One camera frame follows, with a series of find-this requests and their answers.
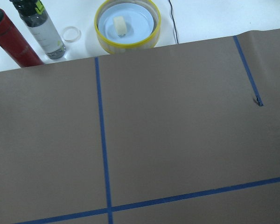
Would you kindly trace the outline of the red thermos bottle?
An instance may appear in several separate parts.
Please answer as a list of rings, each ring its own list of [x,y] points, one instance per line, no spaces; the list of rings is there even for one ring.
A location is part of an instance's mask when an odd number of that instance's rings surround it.
[[[0,46],[21,68],[43,64],[2,9],[0,9]]]

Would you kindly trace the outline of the yellow rimmed round container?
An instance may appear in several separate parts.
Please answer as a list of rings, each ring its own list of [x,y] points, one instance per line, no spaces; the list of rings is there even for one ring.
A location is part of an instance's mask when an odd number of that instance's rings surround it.
[[[126,21],[123,37],[115,31],[116,16]],[[110,54],[150,49],[159,40],[161,13],[151,0],[107,0],[95,14],[94,28],[101,47]]]

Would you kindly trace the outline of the white tape roll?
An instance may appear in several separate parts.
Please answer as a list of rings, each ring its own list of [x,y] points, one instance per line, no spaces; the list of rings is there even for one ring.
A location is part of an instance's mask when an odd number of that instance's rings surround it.
[[[127,34],[126,21],[123,16],[114,17],[113,25],[118,36],[123,37]]]

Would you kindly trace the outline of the clear bottle green cap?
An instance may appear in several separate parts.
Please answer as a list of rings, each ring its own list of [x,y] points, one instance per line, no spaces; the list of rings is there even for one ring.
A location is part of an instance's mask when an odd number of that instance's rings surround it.
[[[64,56],[66,47],[40,0],[12,0],[20,18],[48,58]]]

